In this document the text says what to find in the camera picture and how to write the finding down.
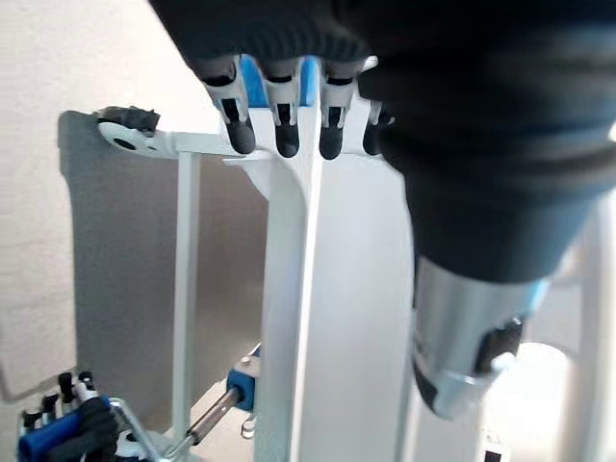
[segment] metal rod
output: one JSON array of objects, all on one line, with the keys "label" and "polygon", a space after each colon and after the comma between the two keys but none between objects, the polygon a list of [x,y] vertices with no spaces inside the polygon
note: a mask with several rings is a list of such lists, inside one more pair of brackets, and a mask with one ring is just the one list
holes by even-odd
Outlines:
[{"label": "metal rod", "polygon": [[212,431],[220,419],[222,419],[229,409],[235,406],[240,400],[240,392],[237,388],[232,388],[214,403],[208,411],[196,421],[189,430],[194,437],[194,443],[198,444],[205,436]]},{"label": "metal rod", "polygon": [[155,462],[163,460],[158,449],[154,446],[150,435],[148,435],[147,431],[145,431],[145,429],[141,426],[141,422],[139,422],[139,419],[133,413],[131,408],[128,407],[126,402],[120,398],[109,398],[109,403],[115,409],[117,414],[130,426],[135,438],[137,438],[137,441],[143,446],[143,449],[145,449],[148,460]]},{"label": "metal rod", "polygon": [[184,457],[189,448],[198,445],[239,400],[240,392],[237,388],[225,393],[191,426],[186,438],[167,452],[165,459],[176,461]]},{"label": "metal rod", "polygon": [[180,443],[191,423],[193,325],[199,238],[199,154],[180,152],[177,178],[175,298],[173,308],[173,441]]}]

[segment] white wall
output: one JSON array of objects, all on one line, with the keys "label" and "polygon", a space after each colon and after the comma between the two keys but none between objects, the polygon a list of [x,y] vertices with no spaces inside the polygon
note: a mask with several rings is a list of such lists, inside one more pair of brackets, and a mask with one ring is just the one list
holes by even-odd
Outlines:
[{"label": "white wall", "polygon": [[[60,113],[133,104],[163,114],[163,129],[217,132],[219,122],[145,0],[2,2],[0,43],[0,351],[14,397],[75,365]],[[33,399],[1,404],[0,454]]]}]

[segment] metal cylinder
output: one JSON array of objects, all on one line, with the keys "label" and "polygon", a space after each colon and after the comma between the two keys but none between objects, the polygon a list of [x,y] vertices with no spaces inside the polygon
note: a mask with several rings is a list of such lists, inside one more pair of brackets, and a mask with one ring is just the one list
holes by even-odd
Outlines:
[{"label": "metal cylinder", "polygon": [[201,442],[205,436],[212,431],[220,419],[222,419],[229,409],[235,406],[240,400],[240,392],[237,388],[232,388],[214,403],[208,411],[196,421],[188,431],[188,435],[194,438],[194,445]]},{"label": "metal cylinder", "polygon": [[524,320],[548,281],[503,284],[471,279],[421,257],[417,274],[414,368],[425,404],[452,419],[511,364]]}]

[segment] white vertical post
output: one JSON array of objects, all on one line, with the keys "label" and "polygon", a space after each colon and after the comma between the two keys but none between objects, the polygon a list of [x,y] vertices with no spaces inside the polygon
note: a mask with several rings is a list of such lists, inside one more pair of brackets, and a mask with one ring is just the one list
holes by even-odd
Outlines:
[{"label": "white vertical post", "polygon": [[173,307],[173,440],[190,426],[193,369],[193,326],[196,304],[199,239],[200,154],[180,152],[177,174],[177,231]]},{"label": "white vertical post", "polygon": [[563,412],[561,462],[606,461],[613,435],[609,407],[616,397],[616,192],[599,201],[588,224],[580,346]]},{"label": "white vertical post", "polygon": [[261,375],[255,462],[289,462],[294,421],[297,339],[306,243],[306,202],[298,180],[271,160],[268,241],[261,323]]},{"label": "white vertical post", "polygon": [[342,155],[322,166],[304,374],[295,376],[301,462],[394,461],[406,450],[397,438],[410,407],[407,213],[401,177],[383,162]]},{"label": "white vertical post", "polygon": [[402,396],[398,412],[398,435],[396,437],[395,462],[415,462],[417,435],[419,433],[422,397],[415,383],[413,371],[413,338],[415,320],[409,332],[409,344],[402,379]]}]

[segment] white metal frame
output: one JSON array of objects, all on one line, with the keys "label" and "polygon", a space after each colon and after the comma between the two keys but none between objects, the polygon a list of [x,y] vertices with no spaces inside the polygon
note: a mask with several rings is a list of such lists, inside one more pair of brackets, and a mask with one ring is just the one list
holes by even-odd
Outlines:
[{"label": "white metal frame", "polygon": [[[305,145],[317,156],[319,116],[311,113],[314,127]],[[199,159],[213,154],[241,159],[227,160],[240,165],[255,186],[269,199],[268,240],[262,327],[262,376],[257,390],[257,430],[254,442],[255,462],[286,462],[301,458],[302,410],[307,382],[306,355],[309,348],[312,259],[319,208],[320,174],[317,169],[312,191],[307,198],[301,181],[289,165],[274,153],[261,150],[247,157],[237,155],[220,136],[191,133],[156,132],[146,137],[136,130],[104,122],[103,136],[130,140],[131,154],[177,159],[178,212],[174,299],[173,341],[173,433],[179,441],[190,424],[193,317],[195,309],[196,244],[198,237]],[[587,248],[588,274],[594,276],[585,290],[582,345],[577,357],[567,410],[570,418],[563,432],[562,462],[604,462],[607,457],[608,412],[604,405],[616,388],[616,200],[612,194],[600,202],[591,217],[593,242]],[[409,391],[399,398],[400,421],[395,462],[413,459],[422,406],[414,392],[408,360],[403,388]],[[378,406],[379,403],[366,403]],[[357,441],[357,445],[373,442]]]}]

